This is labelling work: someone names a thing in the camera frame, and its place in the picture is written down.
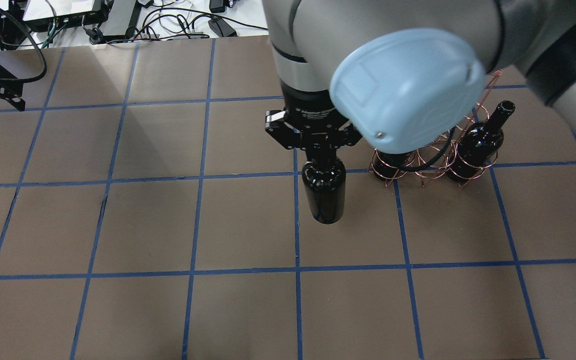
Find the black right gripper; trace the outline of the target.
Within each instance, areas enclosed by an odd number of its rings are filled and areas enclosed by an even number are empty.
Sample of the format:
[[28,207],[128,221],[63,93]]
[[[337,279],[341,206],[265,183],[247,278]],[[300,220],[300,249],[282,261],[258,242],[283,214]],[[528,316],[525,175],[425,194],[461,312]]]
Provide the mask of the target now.
[[329,91],[282,88],[284,107],[265,114],[265,132],[286,150],[302,150],[309,162],[334,162],[338,149],[362,139],[333,105]]

